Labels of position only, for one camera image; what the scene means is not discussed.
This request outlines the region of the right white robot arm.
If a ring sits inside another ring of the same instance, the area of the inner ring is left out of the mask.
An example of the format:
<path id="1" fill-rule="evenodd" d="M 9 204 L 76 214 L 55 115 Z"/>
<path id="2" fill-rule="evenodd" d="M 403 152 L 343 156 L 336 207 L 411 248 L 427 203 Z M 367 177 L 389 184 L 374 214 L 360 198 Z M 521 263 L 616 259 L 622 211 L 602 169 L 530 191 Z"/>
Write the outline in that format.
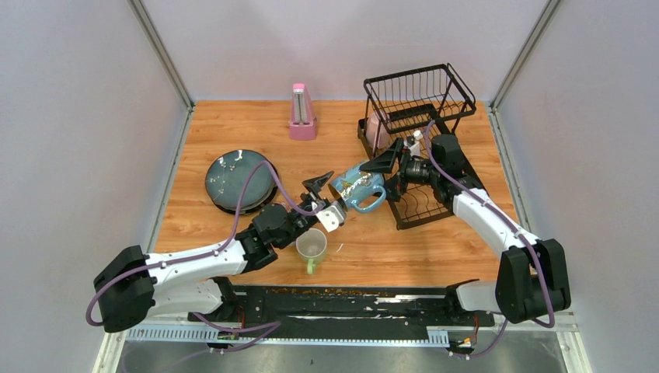
<path id="1" fill-rule="evenodd" d="M 509 322 L 538 322 L 571 305 L 563 247 L 555 239 L 540 239 L 523 229 L 490 198 L 482 183 L 466 172 L 466 158 L 452 134 L 425 138 L 430 154 L 413 153 L 397 138 L 376 158 L 360 167 L 367 173 L 389 173 L 384 183 L 389 200 L 399 200 L 409 184 L 429 186 L 437 201 L 466 222 L 499 257 L 495 281 L 471 280 L 449 288 L 443 304 L 448 321 L 463 324 L 476 311 L 503 315 Z"/>

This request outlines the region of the green handled cream mug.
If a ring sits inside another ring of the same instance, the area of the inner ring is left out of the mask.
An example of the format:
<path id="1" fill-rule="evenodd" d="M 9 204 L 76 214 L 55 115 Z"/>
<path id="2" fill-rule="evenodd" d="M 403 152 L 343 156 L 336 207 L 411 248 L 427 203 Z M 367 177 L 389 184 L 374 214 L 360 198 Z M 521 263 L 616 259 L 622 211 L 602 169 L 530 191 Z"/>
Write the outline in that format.
<path id="1" fill-rule="evenodd" d="M 317 228 L 311 228 L 295 241 L 299 256 L 304 260 L 307 274 L 316 272 L 317 266 L 327 254 L 327 237 Z"/>

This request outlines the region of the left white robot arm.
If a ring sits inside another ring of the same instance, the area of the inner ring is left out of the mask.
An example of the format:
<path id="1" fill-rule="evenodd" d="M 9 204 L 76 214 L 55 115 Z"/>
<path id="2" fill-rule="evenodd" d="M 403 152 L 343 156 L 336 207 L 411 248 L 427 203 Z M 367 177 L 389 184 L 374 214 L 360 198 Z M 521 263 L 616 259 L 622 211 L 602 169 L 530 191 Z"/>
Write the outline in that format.
<path id="1" fill-rule="evenodd" d="M 264 205 L 247 228 L 222 242 L 168 254 L 143 253 L 140 246 L 121 250 L 92 282 L 96 293 L 85 312 L 87 323 L 118 333 L 155 315 L 197 312 L 232 319 L 238 300 L 227 278 L 270 265 L 277 249 L 317 224 L 320 211 L 330 206 L 319 192 L 332 175 L 304 181 L 307 191 L 290 209 Z"/>

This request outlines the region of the blue mug yellow inside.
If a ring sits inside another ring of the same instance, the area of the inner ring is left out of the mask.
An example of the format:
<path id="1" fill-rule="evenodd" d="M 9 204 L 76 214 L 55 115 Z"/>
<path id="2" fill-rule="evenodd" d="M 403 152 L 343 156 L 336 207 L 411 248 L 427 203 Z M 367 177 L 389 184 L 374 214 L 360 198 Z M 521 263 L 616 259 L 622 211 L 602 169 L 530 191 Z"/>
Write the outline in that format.
<path id="1" fill-rule="evenodd" d="M 381 173 L 361 171 L 366 161 L 359 162 L 329 183 L 329 191 L 347 211 L 367 214 L 379 207 L 387 197 Z"/>

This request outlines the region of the black wire dish rack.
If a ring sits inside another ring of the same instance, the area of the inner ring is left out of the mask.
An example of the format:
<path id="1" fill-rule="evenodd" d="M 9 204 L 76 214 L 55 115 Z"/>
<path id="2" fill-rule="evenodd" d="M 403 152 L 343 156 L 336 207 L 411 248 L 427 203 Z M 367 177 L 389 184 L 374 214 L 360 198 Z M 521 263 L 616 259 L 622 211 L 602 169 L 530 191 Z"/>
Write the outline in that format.
<path id="1" fill-rule="evenodd" d="M 385 179 L 399 230 L 451 216 L 462 187 L 483 187 L 457 139 L 476 99 L 451 64 L 366 78 L 363 87 L 367 101 L 357 136 Z"/>

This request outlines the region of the pink metronome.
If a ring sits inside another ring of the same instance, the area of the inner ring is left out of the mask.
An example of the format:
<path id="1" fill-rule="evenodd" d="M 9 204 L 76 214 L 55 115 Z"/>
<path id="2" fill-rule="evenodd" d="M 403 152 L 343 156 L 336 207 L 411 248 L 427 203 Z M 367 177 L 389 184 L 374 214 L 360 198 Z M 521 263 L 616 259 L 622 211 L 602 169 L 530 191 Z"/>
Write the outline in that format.
<path id="1" fill-rule="evenodd" d="M 295 83 L 292 86 L 289 137 L 296 141 L 311 141 L 317 137 L 316 113 L 303 83 Z"/>

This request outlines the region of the pink mug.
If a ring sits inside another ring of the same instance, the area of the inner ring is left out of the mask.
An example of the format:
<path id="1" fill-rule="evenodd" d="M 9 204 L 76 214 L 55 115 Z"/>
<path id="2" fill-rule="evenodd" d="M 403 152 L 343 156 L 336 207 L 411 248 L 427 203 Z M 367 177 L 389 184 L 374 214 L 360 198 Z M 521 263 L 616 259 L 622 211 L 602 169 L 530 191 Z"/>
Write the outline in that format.
<path id="1" fill-rule="evenodd" d="M 367 138 L 370 149 L 376 152 L 384 148 L 388 143 L 390 136 L 384 124 L 381 124 L 380 118 L 376 112 L 373 112 L 365 124 L 365 137 Z"/>

